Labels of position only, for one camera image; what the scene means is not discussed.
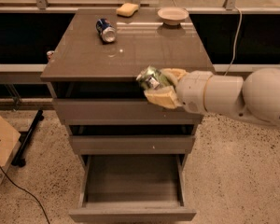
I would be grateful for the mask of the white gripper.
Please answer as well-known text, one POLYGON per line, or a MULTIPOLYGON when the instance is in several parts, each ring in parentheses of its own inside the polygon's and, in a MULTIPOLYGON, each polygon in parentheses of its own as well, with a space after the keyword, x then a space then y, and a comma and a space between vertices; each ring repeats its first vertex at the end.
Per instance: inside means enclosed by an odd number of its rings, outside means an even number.
POLYGON ((181 105, 189 113, 205 114, 204 93, 208 80, 214 75, 209 71, 188 73, 180 68, 163 68, 161 72, 176 86, 145 90, 147 100, 154 105, 176 109, 181 105))

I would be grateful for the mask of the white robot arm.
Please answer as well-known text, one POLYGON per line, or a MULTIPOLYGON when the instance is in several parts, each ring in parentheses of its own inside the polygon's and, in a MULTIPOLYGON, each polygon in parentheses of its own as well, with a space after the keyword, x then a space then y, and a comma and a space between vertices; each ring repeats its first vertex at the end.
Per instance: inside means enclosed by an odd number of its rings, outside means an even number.
POLYGON ((171 84, 144 91, 154 105, 280 128, 279 69, 263 68, 246 78, 183 69, 163 69, 161 73, 171 84))

